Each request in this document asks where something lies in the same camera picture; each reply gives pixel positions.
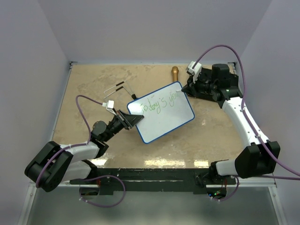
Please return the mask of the blue framed whiteboard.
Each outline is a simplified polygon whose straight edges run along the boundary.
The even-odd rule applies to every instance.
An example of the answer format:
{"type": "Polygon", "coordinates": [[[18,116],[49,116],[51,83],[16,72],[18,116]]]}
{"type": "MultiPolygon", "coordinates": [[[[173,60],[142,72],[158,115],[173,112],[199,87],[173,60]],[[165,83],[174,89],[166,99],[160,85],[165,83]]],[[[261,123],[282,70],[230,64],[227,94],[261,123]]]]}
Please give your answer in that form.
{"type": "Polygon", "coordinates": [[[157,140],[195,118],[186,94],[176,92],[182,88],[180,82],[173,82],[127,104],[130,114],[144,116],[136,127],[145,144],[157,140]]]}

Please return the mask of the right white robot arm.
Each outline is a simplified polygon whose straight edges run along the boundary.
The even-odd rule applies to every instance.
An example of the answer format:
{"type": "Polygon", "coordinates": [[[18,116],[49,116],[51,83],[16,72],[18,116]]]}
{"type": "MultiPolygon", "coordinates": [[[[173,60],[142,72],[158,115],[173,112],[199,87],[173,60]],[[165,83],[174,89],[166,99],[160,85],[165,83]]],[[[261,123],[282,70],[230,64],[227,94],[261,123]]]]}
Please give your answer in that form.
{"type": "Polygon", "coordinates": [[[239,77],[230,72],[227,64],[214,64],[207,69],[192,61],[186,71],[189,78],[182,92],[218,103],[236,127],[244,146],[235,159],[211,163],[210,181],[220,184],[226,176],[250,178],[273,173],[280,153],[279,143],[269,140],[242,103],[239,77]]]}

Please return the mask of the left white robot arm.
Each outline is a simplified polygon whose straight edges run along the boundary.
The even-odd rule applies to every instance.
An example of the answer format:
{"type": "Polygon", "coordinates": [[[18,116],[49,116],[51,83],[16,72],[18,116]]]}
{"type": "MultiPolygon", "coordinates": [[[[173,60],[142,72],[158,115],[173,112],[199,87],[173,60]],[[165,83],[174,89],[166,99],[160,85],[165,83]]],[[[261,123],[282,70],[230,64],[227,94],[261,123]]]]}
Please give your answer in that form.
{"type": "Polygon", "coordinates": [[[97,179],[97,167],[90,160],[103,156],[109,147],[107,141],[121,130],[133,128],[143,118],[117,110],[109,123],[94,123],[88,142],[59,145],[50,141],[27,165],[24,174],[46,192],[68,180],[82,179],[92,184],[97,179]]]}

